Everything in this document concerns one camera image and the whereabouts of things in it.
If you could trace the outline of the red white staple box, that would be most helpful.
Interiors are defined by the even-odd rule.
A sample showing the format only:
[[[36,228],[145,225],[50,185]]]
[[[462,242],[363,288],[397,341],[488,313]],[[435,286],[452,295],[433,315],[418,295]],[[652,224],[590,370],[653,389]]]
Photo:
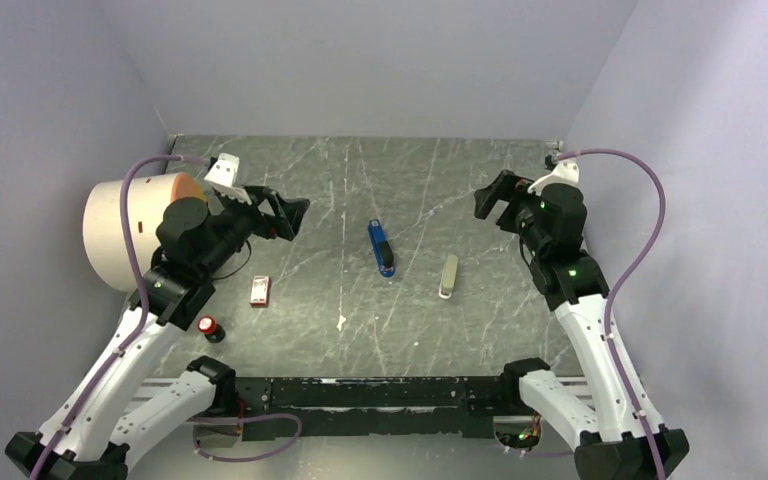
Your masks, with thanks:
[[[266,307],[269,304],[271,278],[269,276],[254,276],[251,284],[249,304],[253,308]]]

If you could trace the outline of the beige stapler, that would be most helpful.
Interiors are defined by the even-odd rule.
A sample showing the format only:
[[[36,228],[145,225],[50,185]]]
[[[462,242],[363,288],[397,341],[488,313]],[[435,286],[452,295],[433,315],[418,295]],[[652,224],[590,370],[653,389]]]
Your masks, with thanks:
[[[441,299],[448,300],[452,296],[457,279],[458,262],[456,255],[447,255],[438,286],[438,296]]]

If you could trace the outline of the blue stapler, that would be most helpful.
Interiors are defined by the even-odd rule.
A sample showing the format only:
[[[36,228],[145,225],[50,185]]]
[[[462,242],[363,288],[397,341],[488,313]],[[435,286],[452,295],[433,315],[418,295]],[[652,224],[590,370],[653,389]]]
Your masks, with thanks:
[[[389,278],[395,274],[395,256],[379,219],[370,220],[367,232],[379,273]]]

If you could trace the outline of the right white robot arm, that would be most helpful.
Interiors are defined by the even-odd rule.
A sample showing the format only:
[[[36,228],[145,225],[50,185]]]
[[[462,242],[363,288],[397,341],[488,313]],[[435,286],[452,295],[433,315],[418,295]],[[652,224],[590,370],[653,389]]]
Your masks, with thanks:
[[[592,403],[586,405],[538,358],[512,362],[499,398],[510,413],[529,408],[570,447],[581,479],[666,479],[690,451],[681,429],[669,428],[646,395],[615,321],[610,289],[583,247],[587,209],[581,191],[564,183],[538,187],[509,170],[474,193],[475,217],[497,202],[497,220],[514,234],[533,283],[563,327],[581,365]]]

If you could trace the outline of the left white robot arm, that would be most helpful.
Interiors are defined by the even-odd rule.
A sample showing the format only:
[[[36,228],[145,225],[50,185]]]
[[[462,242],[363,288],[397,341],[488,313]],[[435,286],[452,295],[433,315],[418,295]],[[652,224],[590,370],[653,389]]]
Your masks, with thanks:
[[[252,186],[247,199],[169,204],[157,227],[150,269],[129,299],[119,327],[79,387],[32,432],[18,432],[7,458],[31,479],[123,479],[179,425],[203,416],[235,422],[242,403],[233,368],[208,356],[191,361],[173,384],[136,409],[144,380],[194,324],[214,294],[216,272],[252,236],[293,240],[310,203]]]

